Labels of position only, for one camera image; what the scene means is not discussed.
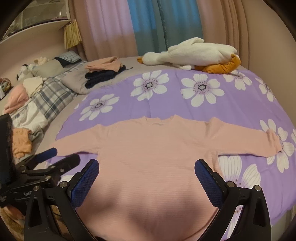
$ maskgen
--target plaid blanket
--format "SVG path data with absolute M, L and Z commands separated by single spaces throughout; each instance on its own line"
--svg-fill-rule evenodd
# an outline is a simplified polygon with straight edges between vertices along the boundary
M 78 70 L 86 63 L 86 61 L 77 63 L 66 72 L 49 78 L 44 82 L 42 89 L 32 97 L 32 101 L 44 114 L 48 123 L 51 123 L 77 95 L 61 83 L 61 78 L 67 73 Z

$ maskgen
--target teal curtain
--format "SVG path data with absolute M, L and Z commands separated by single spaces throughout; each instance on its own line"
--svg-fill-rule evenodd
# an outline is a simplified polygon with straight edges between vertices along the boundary
M 202 36 L 196 0 L 128 0 L 139 55 Z

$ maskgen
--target purple bedspread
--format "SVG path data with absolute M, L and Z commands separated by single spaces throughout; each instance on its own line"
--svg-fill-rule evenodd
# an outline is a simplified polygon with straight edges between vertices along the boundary
M 166 119 L 172 115 L 199 121 L 217 117 L 262 131 L 272 128 L 281 139 L 283 151 L 270 158 L 221 156 L 219 164 L 223 178 L 247 188 L 259 184 L 267 200 L 271 224 L 295 204 L 296 131 L 269 87 L 250 71 L 217 75 L 170 69 L 130 77 L 116 85 L 92 91 L 76 106 L 57 139 L 96 124 L 108 126 L 143 116 Z M 80 157 L 81 164 L 67 175 L 80 171 L 96 155 L 81 153 Z M 50 162 L 60 159 L 55 157 Z M 224 238 L 230 236 L 239 213 L 240 207 Z

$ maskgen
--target orange folded clothing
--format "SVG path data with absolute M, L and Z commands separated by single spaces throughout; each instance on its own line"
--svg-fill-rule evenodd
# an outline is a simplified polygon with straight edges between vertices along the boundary
M 12 134 L 12 152 L 16 158 L 24 157 L 32 151 L 32 142 L 29 140 L 31 130 L 14 128 Z
M 14 87 L 8 97 L 7 103 L 4 106 L 4 114 L 12 113 L 14 110 L 22 107 L 29 99 L 29 96 L 23 84 Z
M 118 72 L 118 70 L 122 67 L 122 63 L 118 60 L 118 57 L 109 57 L 109 58 L 100 58 L 89 62 L 85 68 L 89 70 L 89 72 L 101 71 L 101 70 L 113 70 Z

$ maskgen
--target white flower print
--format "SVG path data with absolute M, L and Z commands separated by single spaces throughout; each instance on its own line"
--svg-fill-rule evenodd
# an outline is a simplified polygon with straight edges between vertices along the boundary
M 217 101 L 216 96 L 224 95 L 224 91 L 219 89 L 220 83 L 218 80 L 211 79 L 207 81 L 208 76 L 206 74 L 195 74 L 193 78 L 194 80 L 189 78 L 181 80 L 182 84 L 188 87 L 187 89 L 181 89 L 184 99 L 190 99 L 196 94 L 191 100 L 193 107 L 199 107 L 205 98 L 210 104 L 215 104 Z
M 85 120 L 87 117 L 90 121 L 95 119 L 100 112 L 107 113 L 112 110 L 113 104 L 119 101 L 119 97 L 114 97 L 114 94 L 104 95 L 101 99 L 93 99 L 90 106 L 85 107 L 80 113 L 82 116 L 79 121 Z
M 138 100 L 149 100 L 153 92 L 156 94 L 164 94 L 167 92 L 167 88 L 162 85 L 168 82 L 170 79 L 168 74 L 161 74 L 161 70 L 144 73 L 142 78 L 135 79 L 133 85 L 136 87 L 132 92 L 131 96 L 138 96 Z
M 292 156 L 295 151 L 295 147 L 292 143 L 284 142 L 288 137 L 288 132 L 281 127 L 279 127 L 276 132 L 276 124 L 272 119 L 268 120 L 268 125 L 263 120 L 260 120 L 260 125 L 265 132 L 270 128 L 279 137 L 283 150 L 276 154 L 276 164 L 277 164 L 278 170 L 281 173 L 283 173 L 285 169 L 289 168 L 288 156 Z M 274 162 L 274 160 L 275 160 L 275 156 L 268 157 L 267 164 L 271 165 Z
M 296 130 L 295 129 L 293 129 L 293 133 L 291 134 L 291 137 L 296 144 Z
M 221 171 L 223 173 L 223 179 L 228 182 L 234 182 L 238 187 L 243 188 L 253 188 L 254 185 L 260 185 L 261 175 L 257 170 L 256 164 L 248 166 L 244 174 L 240 178 L 242 171 L 242 159 L 240 156 L 220 156 L 218 158 Z M 240 213 L 242 211 L 242 205 L 237 206 L 234 215 L 228 226 L 227 238 L 230 238 L 235 225 L 239 219 Z
M 272 102 L 274 100 L 274 95 L 271 89 L 268 87 L 266 83 L 263 82 L 262 79 L 256 78 L 255 79 L 260 83 L 259 89 L 261 90 L 262 94 L 265 95 L 267 93 L 267 99 Z
M 237 70 L 234 70 L 230 73 L 231 74 L 224 74 L 223 77 L 226 82 L 234 81 L 234 85 L 238 90 L 246 90 L 246 85 L 252 84 L 252 80 L 246 77 L 245 74 L 238 72 Z

